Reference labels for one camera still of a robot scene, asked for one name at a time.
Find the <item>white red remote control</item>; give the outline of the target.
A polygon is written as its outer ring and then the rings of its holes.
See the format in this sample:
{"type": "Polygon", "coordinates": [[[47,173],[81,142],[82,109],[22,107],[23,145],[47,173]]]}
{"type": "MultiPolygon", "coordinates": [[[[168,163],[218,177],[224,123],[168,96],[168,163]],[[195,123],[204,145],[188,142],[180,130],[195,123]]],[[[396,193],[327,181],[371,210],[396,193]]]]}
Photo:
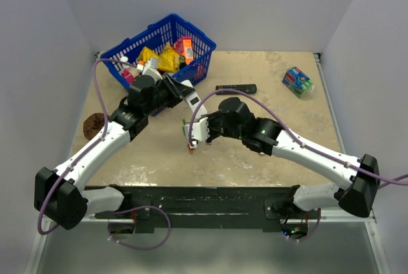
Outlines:
{"type": "MultiPolygon", "coordinates": [[[[181,82],[181,84],[193,88],[193,93],[188,95],[184,99],[184,102],[191,109],[191,111],[194,113],[195,110],[197,109],[198,105],[201,103],[201,98],[199,97],[198,93],[196,92],[195,88],[193,87],[192,83],[189,80],[184,80],[184,81],[181,82]]],[[[208,112],[207,112],[207,109],[205,108],[205,106],[201,105],[198,108],[198,112],[195,114],[194,121],[198,121],[200,118],[202,118],[202,116],[205,116],[207,113],[208,112]]]]}

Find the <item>orange battery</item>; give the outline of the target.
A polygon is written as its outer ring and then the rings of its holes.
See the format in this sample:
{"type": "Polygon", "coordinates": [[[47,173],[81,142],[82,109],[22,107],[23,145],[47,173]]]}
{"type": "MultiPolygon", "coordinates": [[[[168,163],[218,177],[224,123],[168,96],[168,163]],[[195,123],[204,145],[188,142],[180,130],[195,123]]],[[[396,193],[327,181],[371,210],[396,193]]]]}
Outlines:
{"type": "Polygon", "coordinates": [[[189,153],[193,154],[194,153],[194,148],[189,143],[187,144],[187,147],[189,149],[189,153]]]}

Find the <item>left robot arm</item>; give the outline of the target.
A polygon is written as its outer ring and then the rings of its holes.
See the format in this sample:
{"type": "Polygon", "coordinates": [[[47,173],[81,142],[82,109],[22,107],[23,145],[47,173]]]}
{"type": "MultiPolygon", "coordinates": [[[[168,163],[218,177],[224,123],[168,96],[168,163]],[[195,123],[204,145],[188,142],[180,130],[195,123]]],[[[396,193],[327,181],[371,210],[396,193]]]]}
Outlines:
{"type": "Polygon", "coordinates": [[[97,213],[112,212],[118,218],[127,217],[132,202],[122,189],[108,186],[87,190],[85,186],[111,156],[144,130],[149,115],[162,108],[173,108],[182,101],[189,104],[194,92],[189,80],[178,82],[168,75],[160,80],[149,75],[138,76],[100,133],[58,167],[37,172],[34,207],[39,211],[40,234],[45,234],[41,221],[44,217],[66,230],[97,213]]]}

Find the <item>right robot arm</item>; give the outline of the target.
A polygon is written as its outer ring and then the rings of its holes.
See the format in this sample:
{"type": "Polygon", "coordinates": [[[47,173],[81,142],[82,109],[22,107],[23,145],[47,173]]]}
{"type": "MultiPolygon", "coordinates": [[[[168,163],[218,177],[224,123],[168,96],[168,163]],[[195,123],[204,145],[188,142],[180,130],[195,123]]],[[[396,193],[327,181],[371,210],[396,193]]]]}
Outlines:
{"type": "Polygon", "coordinates": [[[299,218],[314,208],[339,206],[356,217],[370,215],[379,188],[377,159],[341,154],[304,140],[283,128],[277,121],[255,117],[237,97],[221,102],[208,116],[209,137],[240,140],[249,150],[295,162],[329,182],[312,187],[295,185],[284,202],[288,217],[299,218]]]}

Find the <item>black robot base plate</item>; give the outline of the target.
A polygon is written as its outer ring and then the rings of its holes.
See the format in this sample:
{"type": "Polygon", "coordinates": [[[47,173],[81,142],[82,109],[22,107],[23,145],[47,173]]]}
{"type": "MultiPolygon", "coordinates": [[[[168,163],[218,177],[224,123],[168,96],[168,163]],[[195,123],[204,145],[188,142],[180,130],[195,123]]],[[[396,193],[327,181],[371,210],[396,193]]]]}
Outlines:
{"type": "Polygon", "coordinates": [[[156,228],[258,229],[279,233],[318,217],[289,203],[295,187],[145,187],[124,186],[125,199],[117,215],[96,214],[97,219],[136,224],[137,233],[156,228]]]}

